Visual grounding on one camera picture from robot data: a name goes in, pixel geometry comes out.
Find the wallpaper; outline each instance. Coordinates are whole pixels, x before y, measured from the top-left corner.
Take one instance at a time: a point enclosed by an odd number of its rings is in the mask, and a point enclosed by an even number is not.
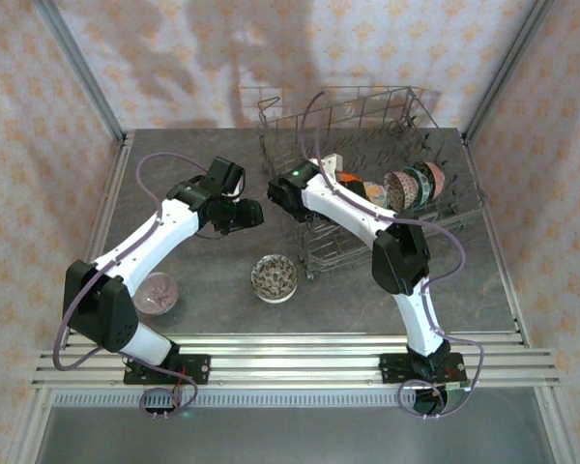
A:
[[[412,85],[464,127],[533,0],[58,0],[123,129],[243,127],[259,100]]]
[[[1,0],[0,462],[57,330],[64,274],[88,241],[110,148],[31,2]]]
[[[580,439],[580,0],[552,7],[473,152],[533,344],[558,349]]]

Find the patterned bowl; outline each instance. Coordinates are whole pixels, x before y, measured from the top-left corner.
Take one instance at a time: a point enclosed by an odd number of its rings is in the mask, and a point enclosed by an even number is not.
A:
[[[255,294],[267,303],[283,303],[290,299],[299,285],[299,272],[290,259],[269,254],[251,270],[251,286]]]
[[[133,295],[135,308],[151,316],[159,316],[169,311],[177,300],[176,280],[166,273],[148,274]]]

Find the ceramic bowl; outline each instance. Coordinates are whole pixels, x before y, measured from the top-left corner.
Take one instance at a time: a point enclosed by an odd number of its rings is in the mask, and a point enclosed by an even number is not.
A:
[[[133,304],[142,314],[159,316],[169,311],[178,300],[178,285],[166,273],[150,273],[135,291]]]
[[[270,254],[251,270],[251,286],[255,294],[267,303],[283,303],[297,291],[299,271],[295,264],[280,254]]]

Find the wire dish rack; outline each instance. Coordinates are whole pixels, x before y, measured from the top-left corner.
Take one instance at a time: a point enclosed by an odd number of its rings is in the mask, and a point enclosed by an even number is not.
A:
[[[321,129],[322,156],[343,156],[343,171],[366,181],[383,184],[387,172],[402,170],[417,161],[436,163],[445,173],[441,195],[417,207],[419,218],[448,229],[459,229],[480,215],[485,194],[462,152],[456,129],[442,130],[411,87],[389,87],[369,93],[369,87],[336,87],[331,93],[348,95],[349,101],[328,105]],[[267,112],[279,98],[260,101],[260,148],[264,167],[274,176],[293,169],[303,159],[299,127],[303,114],[269,119]],[[305,120],[305,146],[314,155],[314,134],[322,107]],[[425,229],[426,236],[433,233]],[[341,226],[324,219],[298,224],[294,231],[305,275],[355,266],[371,260],[371,250]]]

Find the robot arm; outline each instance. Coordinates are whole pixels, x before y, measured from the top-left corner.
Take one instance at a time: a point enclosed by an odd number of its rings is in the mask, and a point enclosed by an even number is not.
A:
[[[331,173],[327,175],[334,187],[344,189]],[[348,189],[345,194],[376,213],[380,211],[384,217],[391,215],[390,210],[384,210]],[[423,307],[421,288],[429,279],[429,251],[421,228],[388,225],[355,208],[331,191],[316,164],[309,161],[272,179],[268,195],[296,220],[306,221],[314,214],[323,216],[372,248],[372,275],[381,287],[393,294],[399,307],[408,334],[413,368],[424,376],[433,373],[448,356],[450,345],[432,331]],[[427,310],[437,324],[427,289],[425,293]]]
[[[152,365],[167,365],[172,357],[179,356],[176,345],[139,322],[131,297],[172,249],[208,222],[225,235],[264,221],[257,201],[239,199],[235,194],[244,174],[237,164],[216,158],[205,176],[182,182],[167,193],[161,203],[159,226],[129,255],[118,260],[159,221],[156,215],[93,264],[75,261],[67,270],[65,311],[99,269],[115,264],[81,300],[69,326],[109,352],[121,352]]]

